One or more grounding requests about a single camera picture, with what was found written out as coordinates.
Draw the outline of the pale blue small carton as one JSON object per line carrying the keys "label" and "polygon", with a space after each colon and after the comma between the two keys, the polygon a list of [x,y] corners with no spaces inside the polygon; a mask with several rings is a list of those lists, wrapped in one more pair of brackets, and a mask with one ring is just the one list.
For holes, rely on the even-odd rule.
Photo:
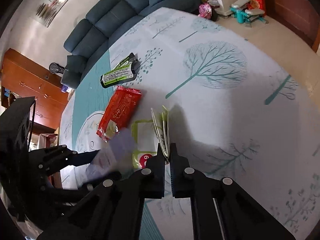
{"label": "pale blue small carton", "polygon": [[133,170],[132,154],[137,148],[136,142],[127,128],[120,130],[105,143],[89,164],[85,174],[87,181],[100,179],[107,174],[119,171],[126,175]]}

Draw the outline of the red snack bag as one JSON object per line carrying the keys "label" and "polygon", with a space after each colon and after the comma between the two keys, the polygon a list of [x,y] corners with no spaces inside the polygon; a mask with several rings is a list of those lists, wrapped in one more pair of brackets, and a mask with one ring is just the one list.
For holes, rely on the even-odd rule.
{"label": "red snack bag", "polygon": [[109,141],[127,127],[141,98],[140,90],[118,86],[100,120],[97,135],[104,141]]}

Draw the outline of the green white wrapper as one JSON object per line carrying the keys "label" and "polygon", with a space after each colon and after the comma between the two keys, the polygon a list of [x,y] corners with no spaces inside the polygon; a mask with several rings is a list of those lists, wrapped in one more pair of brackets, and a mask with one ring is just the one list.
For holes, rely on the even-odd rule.
{"label": "green white wrapper", "polygon": [[162,106],[162,111],[157,112],[151,108],[151,116],[156,136],[158,138],[162,153],[166,161],[170,157],[170,136],[169,136],[169,111]]}

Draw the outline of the green white wipes packet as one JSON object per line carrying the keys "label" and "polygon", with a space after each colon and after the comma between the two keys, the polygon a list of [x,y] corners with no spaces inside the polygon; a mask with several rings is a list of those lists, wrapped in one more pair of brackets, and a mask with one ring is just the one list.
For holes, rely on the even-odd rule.
{"label": "green white wipes packet", "polygon": [[131,125],[136,149],[132,153],[134,169],[143,169],[149,158],[157,155],[158,138],[152,120],[137,120]]}

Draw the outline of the black standing fan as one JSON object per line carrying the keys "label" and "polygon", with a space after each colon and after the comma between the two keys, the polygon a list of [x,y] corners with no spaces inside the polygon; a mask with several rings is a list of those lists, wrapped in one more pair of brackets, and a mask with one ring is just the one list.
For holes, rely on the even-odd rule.
{"label": "black standing fan", "polygon": [[65,67],[59,65],[58,63],[52,62],[49,65],[49,71],[52,74],[63,74],[65,72]]}

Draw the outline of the brown wooden cabinet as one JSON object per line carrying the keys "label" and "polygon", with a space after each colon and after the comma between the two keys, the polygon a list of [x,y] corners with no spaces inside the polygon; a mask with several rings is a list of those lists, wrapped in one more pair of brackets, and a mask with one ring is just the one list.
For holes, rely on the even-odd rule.
{"label": "brown wooden cabinet", "polygon": [[8,49],[1,68],[2,86],[20,97],[35,97],[35,122],[56,130],[67,105],[68,94],[62,91],[61,77]]}

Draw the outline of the black green snack packet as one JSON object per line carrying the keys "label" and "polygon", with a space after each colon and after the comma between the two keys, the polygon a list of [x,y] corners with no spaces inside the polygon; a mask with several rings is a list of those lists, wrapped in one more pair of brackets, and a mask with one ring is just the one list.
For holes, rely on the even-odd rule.
{"label": "black green snack packet", "polygon": [[136,75],[137,69],[140,66],[140,61],[134,53],[122,59],[114,68],[114,75],[120,79],[130,79]]}

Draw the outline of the teal fabric sofa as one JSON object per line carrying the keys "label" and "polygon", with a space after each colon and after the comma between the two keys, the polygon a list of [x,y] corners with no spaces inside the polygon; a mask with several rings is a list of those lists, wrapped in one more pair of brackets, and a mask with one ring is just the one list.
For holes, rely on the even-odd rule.
{"label": "teal fabric sofa", "polygon": [[76,89],[112,44],[157,9],[195,12],[199,5],[200,0],[100,0],[64,42],[70,55],[61,83]]}

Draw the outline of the teal stepper machine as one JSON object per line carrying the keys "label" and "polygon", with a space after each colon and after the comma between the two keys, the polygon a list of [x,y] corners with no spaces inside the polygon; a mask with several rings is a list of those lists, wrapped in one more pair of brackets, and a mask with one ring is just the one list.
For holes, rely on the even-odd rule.
{"label": "teal stepper machine", "polygon": [[269,24],[269,21],[264,18],[265,11],[258,8],[248,9],[249,2],[250,0],[237,0],[231,4],[232,17],[236,18],[239,24],[244,24],[248,28],[251,28],[252,23],[256,20]]}

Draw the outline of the pink patterned bag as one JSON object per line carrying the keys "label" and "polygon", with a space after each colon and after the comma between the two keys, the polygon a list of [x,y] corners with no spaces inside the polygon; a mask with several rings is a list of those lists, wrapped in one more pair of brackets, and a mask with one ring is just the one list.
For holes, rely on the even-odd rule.
{"label": "pink patterned bag", "polygon": [[206,18],[214,22],[218,19],[215,9],[213,9],[209,3],[203,3],[199,6],[199,17]]}

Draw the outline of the brown wooden door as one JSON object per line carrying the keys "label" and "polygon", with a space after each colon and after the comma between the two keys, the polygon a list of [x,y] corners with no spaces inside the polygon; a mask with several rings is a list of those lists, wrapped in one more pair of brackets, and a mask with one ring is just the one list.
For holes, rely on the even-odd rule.
{"label": "brown wooden door", "polygon": [[266,14],[303,39],[313,51],[319,48],[319,14],[309,0],[265,0]]}

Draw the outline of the framed wall picture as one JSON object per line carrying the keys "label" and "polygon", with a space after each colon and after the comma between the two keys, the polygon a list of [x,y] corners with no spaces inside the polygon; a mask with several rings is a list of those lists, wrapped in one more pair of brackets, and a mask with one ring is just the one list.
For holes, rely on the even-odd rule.
{"label": "framed wall picture", "polygon": [[40,0],[31,18],[48,28],[67,1],[68,0]]}

